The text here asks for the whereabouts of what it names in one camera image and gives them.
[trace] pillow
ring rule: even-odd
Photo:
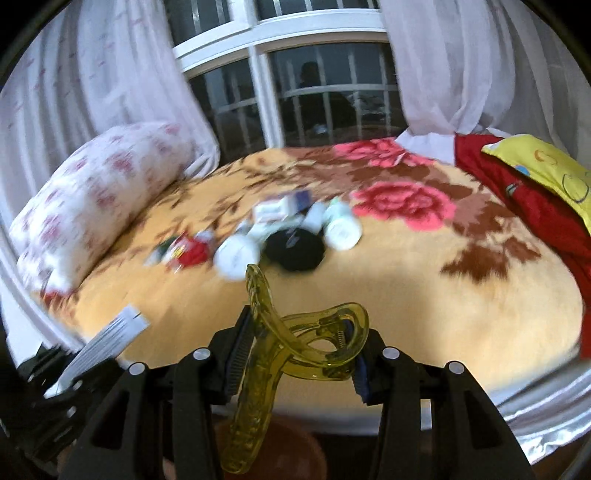
[[[514,135],[482,147],[488,153],[561,197],[591,233],[591,171],[532,135]]]
[[[188,132],[161,122],[113,127],[76,150],[11,225],[25,285],[60,294],[78,288],[193,155]]]

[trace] yellow pillow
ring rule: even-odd
[[[514,135],[482,147],[484,153],[542,184],[568,203],[591,233],[591,171],[532,135]]]

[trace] translucent yellow plastic clip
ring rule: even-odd
[[[248,472],[256,459],[282,374],[307,380],[346,380],[353,371],[351,360],[362,350],[369,332],[368,313],[358,303],[279,317],[267,279],[256,265],[248,265],[246,286],[256,342],[222,452],[222,467],[230,473]],[[328,340],[336,350],[310,346],[316,340]]]

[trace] black round object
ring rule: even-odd
[[[305,272],[320,265],[325,250],[318,235],[303,228],[289,228],[269,236],[265,255],[289,272]]]

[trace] window pane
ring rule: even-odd
[[[388,137],[406,128],[389,45],[305,46],[270,59],[286,145]]]
[[[219,141],[221,165],[265,148],[248,60],[224,65],[189,83]]]
[[[336,8],[377,8],[376,0],[310,0],[312,10]],[[256,0],[261,20],[307,11],[305,0]]]
[[[175,45],[230,21],[228,0],[164,0]]]

